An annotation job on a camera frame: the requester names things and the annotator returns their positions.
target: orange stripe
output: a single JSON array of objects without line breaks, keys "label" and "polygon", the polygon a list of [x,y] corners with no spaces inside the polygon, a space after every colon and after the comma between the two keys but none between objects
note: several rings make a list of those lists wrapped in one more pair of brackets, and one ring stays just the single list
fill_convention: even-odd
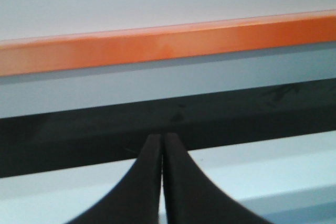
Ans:
[{"label": "orange stripe", "polygon": [[0,42],[0,76],[336,40],[336,10]]}]

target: dark slot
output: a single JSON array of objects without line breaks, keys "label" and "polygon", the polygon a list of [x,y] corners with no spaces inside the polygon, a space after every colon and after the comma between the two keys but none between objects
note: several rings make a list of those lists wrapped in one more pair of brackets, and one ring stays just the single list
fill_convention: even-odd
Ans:
[{"label": "dark slot", "polygon": [[332,130],[336,79],[19,116],[0,119],[0,177],[136,158],[151,133],[195,150]]}]

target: gray surface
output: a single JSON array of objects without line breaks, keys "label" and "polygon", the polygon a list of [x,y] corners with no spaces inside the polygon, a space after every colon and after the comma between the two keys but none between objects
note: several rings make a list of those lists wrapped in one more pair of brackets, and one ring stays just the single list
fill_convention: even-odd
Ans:
[{"label": "gray surface", "polygon": [[0,78],[0,118],[336,78],[336,42]]}]

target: orange strip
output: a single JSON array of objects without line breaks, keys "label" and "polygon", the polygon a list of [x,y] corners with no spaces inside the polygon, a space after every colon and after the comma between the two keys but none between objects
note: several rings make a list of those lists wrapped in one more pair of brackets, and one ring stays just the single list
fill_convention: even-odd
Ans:
[{"label": "orange strip", "polygon": [[336,41],[336,10],[0,42],[0,76]]}]

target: white panel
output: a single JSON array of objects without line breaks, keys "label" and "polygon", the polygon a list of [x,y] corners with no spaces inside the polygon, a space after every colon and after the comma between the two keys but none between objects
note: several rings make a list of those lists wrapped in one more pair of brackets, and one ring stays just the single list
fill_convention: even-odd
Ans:
[{"label": "white panel", "polygon": [[[336,221],[336,131],[207,148],[190,155],[222,190],[276,224]],[[133,161],[3,178],[0,223],[65,223],[104,196]],[[162,194],[160,224],[164,223]]]},{"label": "white panel", "polygon": [[336,9],[336,0],[0,0],[0,40]]},{"label": "white panel", "polygon": [[0,118],[336,78],[336,43],[0,78]]}]

